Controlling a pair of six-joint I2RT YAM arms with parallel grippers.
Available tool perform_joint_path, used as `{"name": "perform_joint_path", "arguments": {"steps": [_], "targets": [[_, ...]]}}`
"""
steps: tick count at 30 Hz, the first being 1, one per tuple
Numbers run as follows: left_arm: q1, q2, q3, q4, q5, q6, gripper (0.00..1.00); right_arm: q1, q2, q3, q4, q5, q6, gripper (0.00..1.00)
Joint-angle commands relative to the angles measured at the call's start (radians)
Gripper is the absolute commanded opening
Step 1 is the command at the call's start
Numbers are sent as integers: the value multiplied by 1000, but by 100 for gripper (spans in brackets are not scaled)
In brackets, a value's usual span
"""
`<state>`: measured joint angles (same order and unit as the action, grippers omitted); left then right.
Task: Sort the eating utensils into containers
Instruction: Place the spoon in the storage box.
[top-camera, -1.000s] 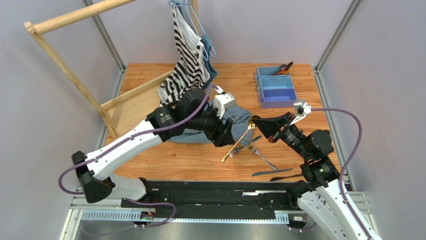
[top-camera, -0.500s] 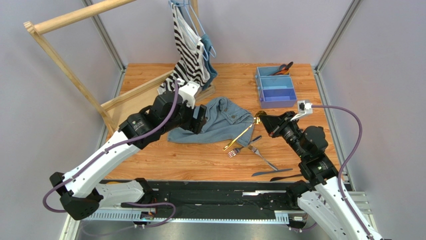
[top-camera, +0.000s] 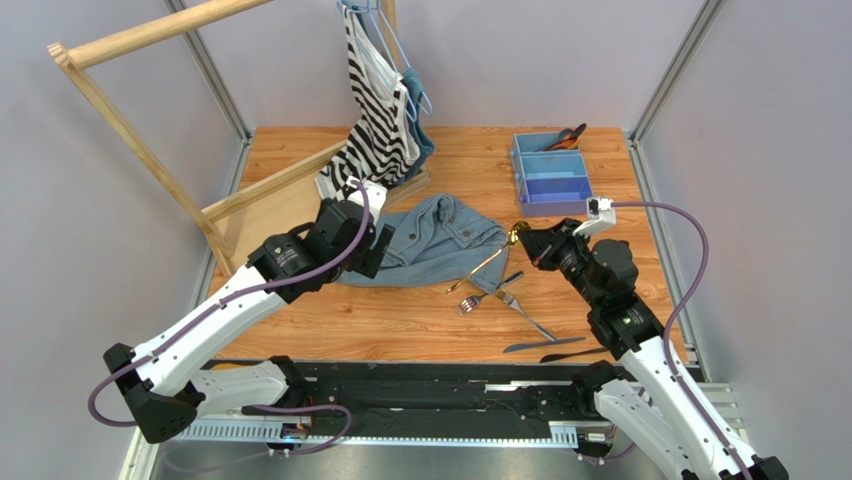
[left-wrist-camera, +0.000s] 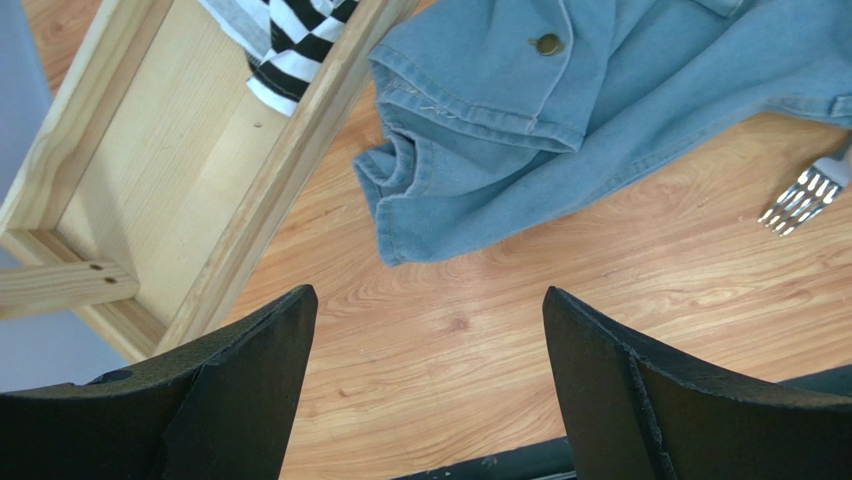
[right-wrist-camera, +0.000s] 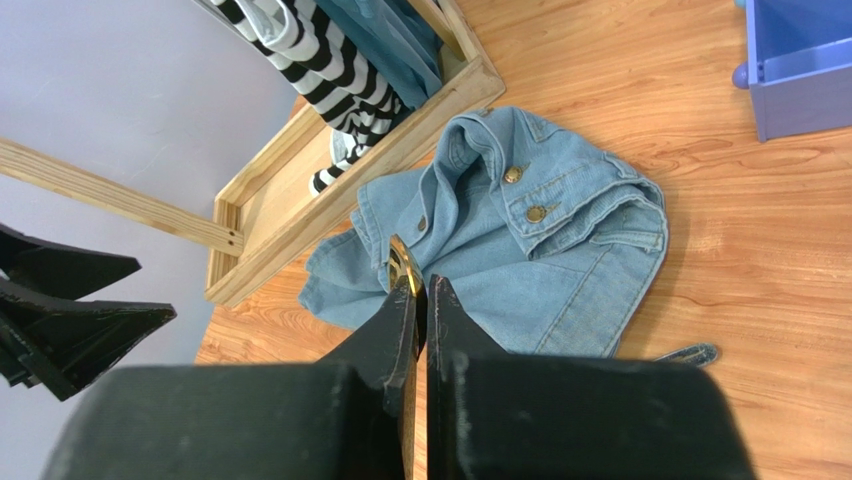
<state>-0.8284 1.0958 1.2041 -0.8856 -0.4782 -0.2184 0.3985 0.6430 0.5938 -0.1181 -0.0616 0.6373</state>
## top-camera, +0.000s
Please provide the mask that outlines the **gold metal spoon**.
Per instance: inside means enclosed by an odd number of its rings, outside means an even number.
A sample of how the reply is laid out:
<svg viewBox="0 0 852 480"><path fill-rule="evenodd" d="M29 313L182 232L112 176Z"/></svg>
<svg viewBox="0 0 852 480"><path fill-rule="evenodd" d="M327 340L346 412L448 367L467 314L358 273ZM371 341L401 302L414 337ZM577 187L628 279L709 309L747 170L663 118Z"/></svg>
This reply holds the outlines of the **gold metal spoon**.
<svg viewBox="0 0 852 480"><path fill-rule="evenodd" d="M468 282L473 278L473 276L482 270L486 265L492 262L494 259L499 257L504 251L508 250L511 246L516 245L520 242L520 232L523 230L529 230L531 225L527 221L518 221L516 222L512 228L506 234L506 240L504 244L499 247L493 254L483 260L479 265L473 268L465 277L456 281L450 287L448 287L444 294L451 295L455 291L457 291L464 283Z"/></svg>

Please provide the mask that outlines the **silver metal fork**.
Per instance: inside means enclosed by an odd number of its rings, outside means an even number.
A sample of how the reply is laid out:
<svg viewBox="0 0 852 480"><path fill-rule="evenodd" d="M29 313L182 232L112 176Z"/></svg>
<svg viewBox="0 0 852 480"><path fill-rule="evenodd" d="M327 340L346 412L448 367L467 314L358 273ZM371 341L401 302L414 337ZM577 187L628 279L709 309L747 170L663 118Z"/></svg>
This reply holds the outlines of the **silver metal fork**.
<svg viewBox="0 0 852 480"><path fill-rule="evenodd" d="M501 300L505 305L507 305L512 310L519 313L534 329L538 331L545 339L548 341L555 341L556 337L550 333L547 329L541 326L538 322L536 322L531 316L527 314L527 312L523 309L520 302L511 294L503 291L497 290L495 292L495 296Z"/></svg>

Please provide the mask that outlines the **silver metal knife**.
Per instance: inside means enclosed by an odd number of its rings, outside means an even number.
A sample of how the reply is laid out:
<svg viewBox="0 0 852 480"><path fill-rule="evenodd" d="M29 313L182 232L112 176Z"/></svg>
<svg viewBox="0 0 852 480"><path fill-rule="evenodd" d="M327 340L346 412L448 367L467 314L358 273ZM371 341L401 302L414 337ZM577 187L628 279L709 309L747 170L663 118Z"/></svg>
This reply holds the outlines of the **silver metal knife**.
<svg viewBox="0 0 852 480"><path fill-rule="evenodd" d="M498 288L506 287L506 286L516 282L517 280L519 280L523 276L524 276L524 272L522 270L516 271L513 274L507 276L505 279L503 279L498 284ZM479 307L481 305L482 301L488 296L489 296L489 293L481 293L481 294L476 294L476 295L470 295L470 296L466 297L465 299L463 299L455 307L454 311L457 315L465 315L467 313L470 313L471 311L473 311L477 307Z"/></svg>

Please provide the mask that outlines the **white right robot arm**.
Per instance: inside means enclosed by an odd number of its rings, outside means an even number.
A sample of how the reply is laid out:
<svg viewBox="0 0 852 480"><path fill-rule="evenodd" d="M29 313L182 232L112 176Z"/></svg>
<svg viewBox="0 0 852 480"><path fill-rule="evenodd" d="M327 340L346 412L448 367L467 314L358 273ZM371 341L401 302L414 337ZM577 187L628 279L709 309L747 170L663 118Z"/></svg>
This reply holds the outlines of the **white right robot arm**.
<svg viewBox="0 0 852 480"><path fill-rule="evenodd" d="M782 462L761 456L725 419L677 358L665 328L636 292L638 268L626 241L591 244L580 222L523 228L532 265L558 271L589 305L598 343L621 364L598 361L572 376L571 405L623 431L670 479L786 479Z"/></svg>

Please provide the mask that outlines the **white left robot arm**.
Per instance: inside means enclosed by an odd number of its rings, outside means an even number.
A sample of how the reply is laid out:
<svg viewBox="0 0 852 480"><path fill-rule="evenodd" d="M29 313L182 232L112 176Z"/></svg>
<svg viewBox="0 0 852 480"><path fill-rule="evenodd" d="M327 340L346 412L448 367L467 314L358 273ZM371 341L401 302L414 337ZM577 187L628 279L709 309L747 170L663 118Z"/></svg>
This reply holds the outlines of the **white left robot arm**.
<svg viewBox="0 0 852 480"><path fill-rule="evenodd" d="M117 386L132 415L128 424L158 444L201 417L305 406L306 381L286 356L225 370L206 365L250 326L342 273L374 277L394 233L376 226L385 201L377 187L323 200L314 221L268 237L171 328L135 347L110 347L105 382Z"/></svg>

